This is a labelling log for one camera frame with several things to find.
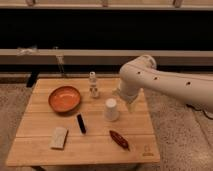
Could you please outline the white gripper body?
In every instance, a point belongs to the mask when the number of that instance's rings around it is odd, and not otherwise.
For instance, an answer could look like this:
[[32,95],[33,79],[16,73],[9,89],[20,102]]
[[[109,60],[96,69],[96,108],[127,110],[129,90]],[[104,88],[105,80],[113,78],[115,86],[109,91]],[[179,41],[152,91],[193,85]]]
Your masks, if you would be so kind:
[[134,92],[133,94],[128,94],[127,92],[117,88],[113,91],[113,94],[117,95],[121,100],[125,102],[125,106],[129,112],[135,111],[136,99],[139,95],[138,91]]

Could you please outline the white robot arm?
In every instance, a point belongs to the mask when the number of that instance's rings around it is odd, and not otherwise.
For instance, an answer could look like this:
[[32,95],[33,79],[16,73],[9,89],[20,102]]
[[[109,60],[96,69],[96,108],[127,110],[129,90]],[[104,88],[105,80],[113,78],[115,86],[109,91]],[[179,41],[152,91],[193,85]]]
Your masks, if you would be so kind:
[[117,94],[131,104],[141,88],[171,96],[213,113],[213,77],[157,70],[155,59],[142,55],[125,63],[119,71]]

